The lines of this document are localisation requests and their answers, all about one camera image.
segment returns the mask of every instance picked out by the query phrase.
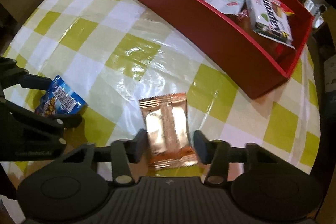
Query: metal screw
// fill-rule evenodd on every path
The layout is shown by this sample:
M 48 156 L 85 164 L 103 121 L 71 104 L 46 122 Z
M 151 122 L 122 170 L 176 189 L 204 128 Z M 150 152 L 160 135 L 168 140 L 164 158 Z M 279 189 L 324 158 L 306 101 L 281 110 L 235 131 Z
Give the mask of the metal screw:
M 132 181 L 132 178 L 128 175 L 121 175 L 121 176 L 118 176 L 115 179 L 115 181 L 118 182 L 119 184 L 127 184 Z
M 59 138 L 58 140 L 61 144 L 64 144 L 64 145 L 67 144 L 67 141 L 63 138 Z
M 221 184 L 224 181 L 224 178 L 221 176 L 210 176 L 207 180 L 211 184 Z

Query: cookie package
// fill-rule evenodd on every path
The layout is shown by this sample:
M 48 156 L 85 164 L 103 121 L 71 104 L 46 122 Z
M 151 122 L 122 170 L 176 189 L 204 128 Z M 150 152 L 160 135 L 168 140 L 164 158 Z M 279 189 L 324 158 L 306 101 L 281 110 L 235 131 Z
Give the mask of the cookie package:
M 151 150 L 149 168 L 159 170 L 197 164 L 190 145 L 185 93 L 139 100 Z
M 246 5 L 255 32 L 295 49 L 287 15 L 278 4 L 271 0 L 246 0 Z

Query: green checkered tablecloth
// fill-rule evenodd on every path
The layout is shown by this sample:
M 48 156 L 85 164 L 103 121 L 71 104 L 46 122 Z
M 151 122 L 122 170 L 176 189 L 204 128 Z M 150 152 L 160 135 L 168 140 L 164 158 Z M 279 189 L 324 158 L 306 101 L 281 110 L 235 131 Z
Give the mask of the green checkered tablecloth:
M 307 48 L 288 83 L 252 101 L 191 41 L 136 0 L 44 0 L 4 56 L 33 74 L 59 74 L 85 99 L 85 122 L 66 136 L 73 146 L 132 138 L 144 127 L 138 99 L 187 92 L 190 132 L 201 129 L 209 139 L 238 147 L 255 142 L 307 173 L 313 166 L 320 118 Z M 15 86 L 5 95 L 33 111 L 42 92 Z M 29 164 L 3 163 L 18 178 Z

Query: white square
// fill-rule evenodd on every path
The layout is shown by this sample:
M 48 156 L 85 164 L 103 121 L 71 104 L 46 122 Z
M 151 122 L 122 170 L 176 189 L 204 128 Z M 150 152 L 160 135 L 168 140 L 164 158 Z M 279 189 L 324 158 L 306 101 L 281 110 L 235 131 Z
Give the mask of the white square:
M 25 99 L 21 97 L 19 92 L 16 89 L 13 90 L 13 93 L 9 99 L 12 103 L 17 104 L 18 106 L 23 106 L 25 104 Z
M 120 1 L 101 24 L 127 33 L 144 11 L 145 7 Z
M 93 0 L 74 0 L 70 5 L 64 10 L 63 13 L 73 16 L 80 16 L 82 11 L 92 2 Z
M 208 140 L 220 139 L 225 123 L 204 113 L 204 117 L 199 129 L 208 138 Z
M 147 67 L 144 76 L 141 78 L 137 87 L 136 96 L 148 98 L 166 94 L 186 92 L 190 87 L 187 81 L 174 80 L 174 75 L 162 72 L 151 66 Z
M 40 71 L 44 62 L 51 56 L 57 45 L 58 42 L 48 37 L 43 37 L 31 54 L 28 63 Z
M 16 34 L 14 37 L 13 41 L 11 42 L 10 46 L 16 50 L 17 52 L 20 51 L 22 48 L 23 44 L 27 41 L 29 36 L 32 34 L 33 30 L 22 26 L 19 32 Z
M 121 114 L 117 125 L 122 128 L 122 130 L 130 133 L 132 136 L 135 136 L 139 129 L 146 127 L 143 121 L 137 98 L 129 101 L 124 106 L 123 113 Z
M 86 97 L 104 64 L 76 53 L 63 80 L 82 98 Z
M 205 53 L 177 30 L 172 31 L 162 44 L 197 62 L 204 60 Z
M 44 0 L 39 6 L 39 8 L 44 10 L 51 10 L 53 6 L 58 2 L 59 0 Z
M 220 139 L 228 142 L 233 147 L 245 147 L 246 143 L 256 143 L 258 145 L 263 143 L 261 139 L 227 123 L 224 125 Z

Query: logo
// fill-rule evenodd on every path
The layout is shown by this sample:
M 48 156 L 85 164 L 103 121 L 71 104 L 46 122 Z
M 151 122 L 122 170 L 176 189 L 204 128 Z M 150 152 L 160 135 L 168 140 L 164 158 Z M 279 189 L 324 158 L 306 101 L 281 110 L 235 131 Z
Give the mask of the logo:
M 276 19 L 275 15 L 274 15 L 271 4 L 269 3 L 268 0 L 262 0 L 262 1 L 263 1 L 263 4 L 264 4 L 265 8 L 266 8 L 267 14 L 268 14 L 270 27 L 272 27 L 276 31 L 280 31 L 280 28 L 279 28 L 279 25 L 278 25 L 278 20 Z

